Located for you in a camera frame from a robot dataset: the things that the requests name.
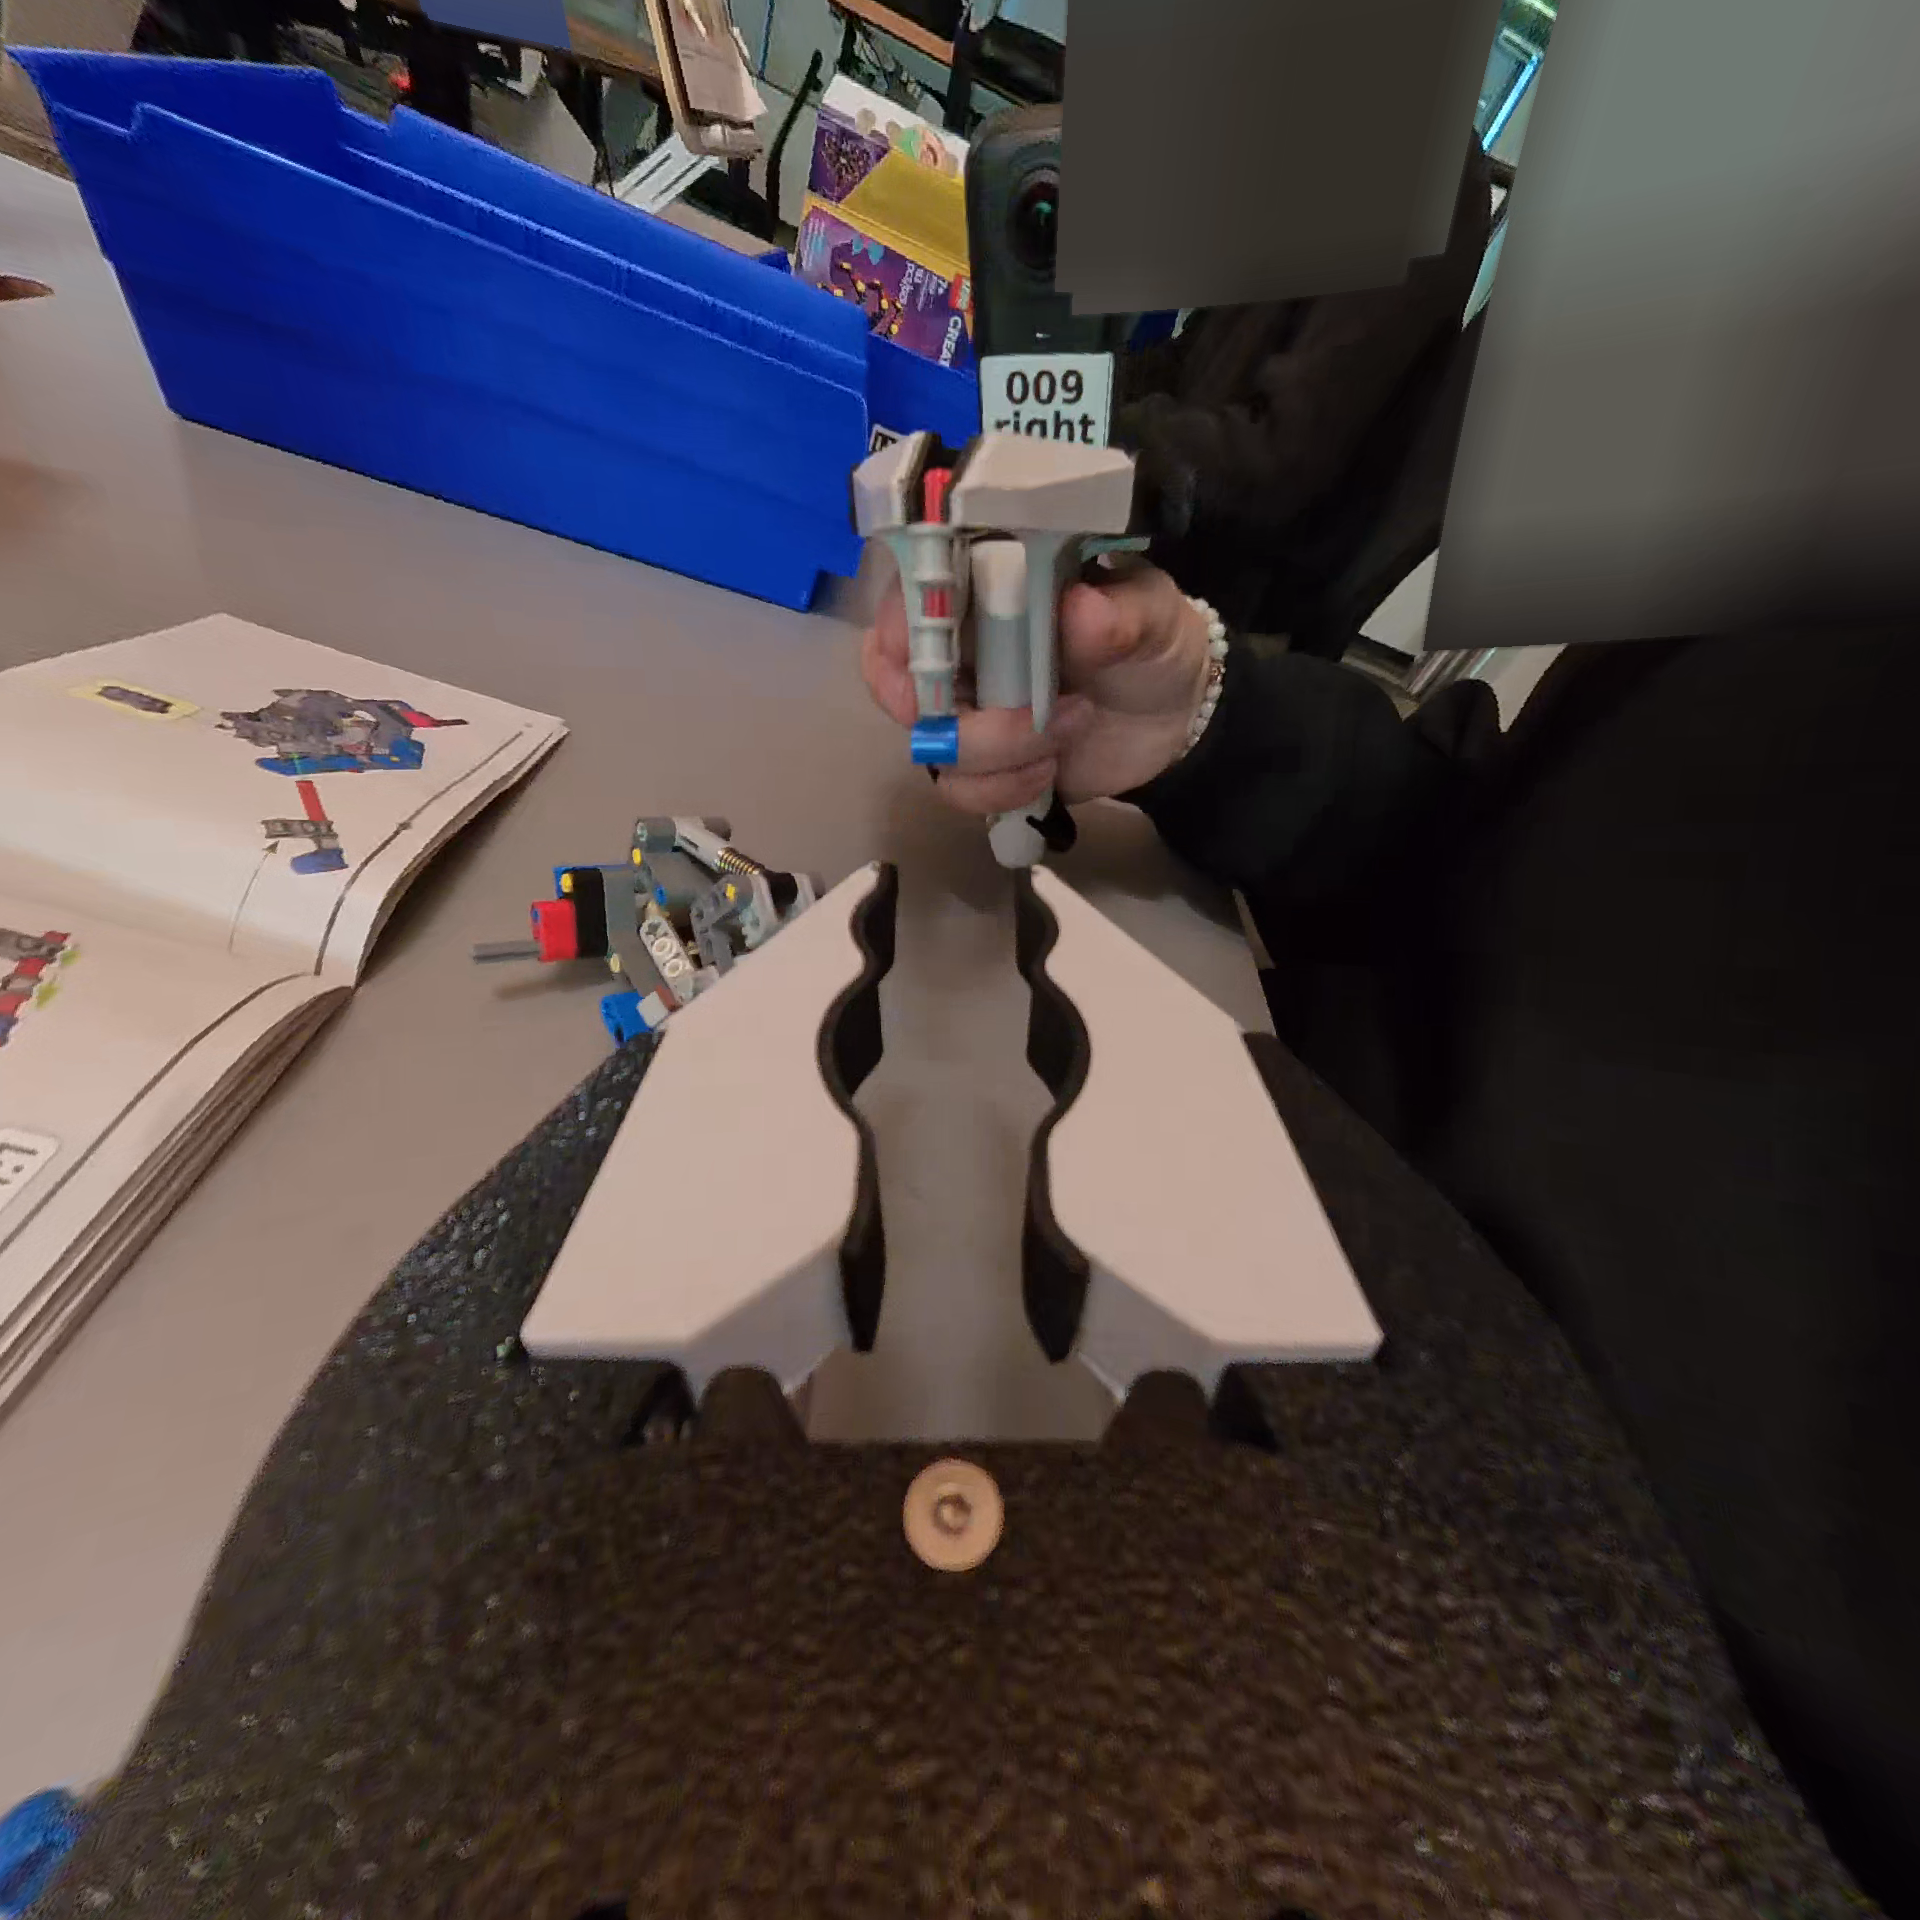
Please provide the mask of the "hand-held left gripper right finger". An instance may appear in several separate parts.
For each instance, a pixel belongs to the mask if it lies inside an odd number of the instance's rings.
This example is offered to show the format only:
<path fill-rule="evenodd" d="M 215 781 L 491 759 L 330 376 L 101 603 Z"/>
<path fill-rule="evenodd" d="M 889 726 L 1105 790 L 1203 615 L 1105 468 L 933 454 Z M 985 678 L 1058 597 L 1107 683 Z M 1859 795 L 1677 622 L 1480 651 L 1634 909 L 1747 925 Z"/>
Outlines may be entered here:
<path fill-rule="evenodd" d="M 1015 886 L 1024 1319 L 1117 1401 L 1258 1364 L 1370 1363 L 1383 1331 L 1262 1076 L 1273 1049 L 1056 871 Z"/>

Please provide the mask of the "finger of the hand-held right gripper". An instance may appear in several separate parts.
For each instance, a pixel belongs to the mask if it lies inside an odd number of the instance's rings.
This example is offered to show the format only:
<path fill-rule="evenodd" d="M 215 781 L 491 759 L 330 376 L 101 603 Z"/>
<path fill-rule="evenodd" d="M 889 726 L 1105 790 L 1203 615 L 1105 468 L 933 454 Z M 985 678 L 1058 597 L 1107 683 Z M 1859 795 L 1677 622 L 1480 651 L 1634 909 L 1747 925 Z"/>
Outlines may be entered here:
<path fill-rule="evenodd" d="M 861 536 L 895 527 L 947 524 L 945 504 L 928 504 L 928 473 L 947 471 L 942 439 L 889 439 L 854 468 L 854 526 Z"/>
<path fill-rule="evenodd" d="M 953 524 L 1008 536 L 1128 536 L 1137 461 L 1123 447 L 993 432 L 953 471 Z"/>

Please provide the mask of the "wooden display board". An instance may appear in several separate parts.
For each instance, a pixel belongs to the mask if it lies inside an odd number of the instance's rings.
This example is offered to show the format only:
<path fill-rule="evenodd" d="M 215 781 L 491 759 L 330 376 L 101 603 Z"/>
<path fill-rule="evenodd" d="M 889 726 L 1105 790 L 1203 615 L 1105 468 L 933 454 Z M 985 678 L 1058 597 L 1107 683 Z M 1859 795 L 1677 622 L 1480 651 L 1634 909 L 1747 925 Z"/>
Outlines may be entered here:
<path fill-rule="evenodd" d="M 729 3 L 646 3 L 665 103 L 680 142 L 698 156 L 755 160 L 763 99 Z"/>

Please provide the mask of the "purple yellow toy box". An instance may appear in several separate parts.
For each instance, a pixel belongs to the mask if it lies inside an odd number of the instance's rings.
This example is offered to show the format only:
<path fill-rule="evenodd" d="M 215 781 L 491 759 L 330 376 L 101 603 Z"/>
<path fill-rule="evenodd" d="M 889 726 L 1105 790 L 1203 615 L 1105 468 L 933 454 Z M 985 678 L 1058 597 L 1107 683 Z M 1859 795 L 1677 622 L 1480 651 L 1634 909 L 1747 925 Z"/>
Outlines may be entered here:
<path fill-rule="evenodd" d="M 869 331 L 973 369 L 970 144 L 848 76 L 817 115 L 797 273 L 855 303 Z"/>

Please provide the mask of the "person's right hand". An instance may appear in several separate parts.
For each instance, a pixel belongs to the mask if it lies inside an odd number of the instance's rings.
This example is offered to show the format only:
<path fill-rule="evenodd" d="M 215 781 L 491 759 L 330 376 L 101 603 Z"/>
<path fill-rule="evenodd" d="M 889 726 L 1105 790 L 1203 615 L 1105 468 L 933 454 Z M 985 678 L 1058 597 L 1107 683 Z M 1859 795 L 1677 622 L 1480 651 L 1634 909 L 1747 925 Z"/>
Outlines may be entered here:
<path fill-rule="evenodd" d="M 1046 799 L 1119 799 L 1151 783 L 1189 749 L 1213 685 L 1213 639 L 1213 612 L 1158 566 L 1119 566 L 1070 587 L 1047 726 L 1026 710 L 963 710 L 941 795 L 987 819 Z"/>

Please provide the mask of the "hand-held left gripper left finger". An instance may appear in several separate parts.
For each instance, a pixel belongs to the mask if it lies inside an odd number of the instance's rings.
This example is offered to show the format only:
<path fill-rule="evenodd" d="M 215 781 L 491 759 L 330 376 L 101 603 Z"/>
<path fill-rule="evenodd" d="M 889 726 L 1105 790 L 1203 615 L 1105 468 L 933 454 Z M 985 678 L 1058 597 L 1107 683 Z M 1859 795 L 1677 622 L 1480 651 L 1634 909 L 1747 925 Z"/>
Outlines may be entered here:
<path fill-rule="evenodd" d="M 899 871 L 873 861 L 670 1016 L 521 1319 L 534 1359 L 729 1369 L 800 1389 L 871 1353 L 885 1292 L 873 1128 Z"/>

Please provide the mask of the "lego vehicle assembly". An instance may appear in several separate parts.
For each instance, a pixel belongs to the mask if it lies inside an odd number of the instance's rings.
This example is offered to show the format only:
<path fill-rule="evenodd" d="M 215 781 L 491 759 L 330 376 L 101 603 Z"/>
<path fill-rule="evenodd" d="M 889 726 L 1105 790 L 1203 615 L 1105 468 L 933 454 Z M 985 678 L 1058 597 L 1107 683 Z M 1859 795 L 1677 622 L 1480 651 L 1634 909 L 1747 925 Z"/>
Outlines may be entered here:
<path fill-rule="evenodd" d="M 477 944 L 479 966 L 599 966 L 599 1016 L 616 1046 L 656 1035 L 749 952 L 826 893 L 819 878 L 749 854 L 706 815 L 640 815 L 625 857 L 551 872 L 514 941 Z"/>

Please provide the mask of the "open lego instruction booklet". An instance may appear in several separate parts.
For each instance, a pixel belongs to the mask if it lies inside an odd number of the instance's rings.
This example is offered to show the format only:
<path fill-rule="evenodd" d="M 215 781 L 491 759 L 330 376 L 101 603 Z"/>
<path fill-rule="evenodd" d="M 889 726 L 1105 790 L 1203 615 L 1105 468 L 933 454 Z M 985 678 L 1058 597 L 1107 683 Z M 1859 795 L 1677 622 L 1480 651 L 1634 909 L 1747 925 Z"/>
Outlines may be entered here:
<path fill-rule="evenodd" d="M 565 733 L 235 615 L 5 672 L 5 1412 Z"/>

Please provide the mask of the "red axle lego subassembly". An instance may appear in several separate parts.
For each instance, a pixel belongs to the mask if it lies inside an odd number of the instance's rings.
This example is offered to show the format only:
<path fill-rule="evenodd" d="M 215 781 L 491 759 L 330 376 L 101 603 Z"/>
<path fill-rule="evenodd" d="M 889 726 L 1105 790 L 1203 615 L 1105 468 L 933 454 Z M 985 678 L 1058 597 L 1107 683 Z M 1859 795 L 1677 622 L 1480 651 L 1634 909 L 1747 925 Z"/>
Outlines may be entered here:
<path fill-rule="evenodd" d="M 915 689 L 911 759 L 933 776 L 959 761 L 959 675 L 970 611 L 968 552 L 952 527 L 957 456 L 919 477 L 919 516 L 885 535 L 904 592 L 906 659 Z"/>

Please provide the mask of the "blue plastic bin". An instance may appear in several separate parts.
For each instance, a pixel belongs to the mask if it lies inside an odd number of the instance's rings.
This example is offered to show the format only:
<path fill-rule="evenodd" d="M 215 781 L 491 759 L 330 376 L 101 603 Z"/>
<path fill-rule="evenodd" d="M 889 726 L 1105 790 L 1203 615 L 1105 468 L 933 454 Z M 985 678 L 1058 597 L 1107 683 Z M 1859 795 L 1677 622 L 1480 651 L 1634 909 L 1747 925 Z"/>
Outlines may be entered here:
<path fill-rule="evenodd" d="M 318 71 L 15 60 L 195 424 L 793 611 L 875 445 L 979 427 L 861 303 Z"/>

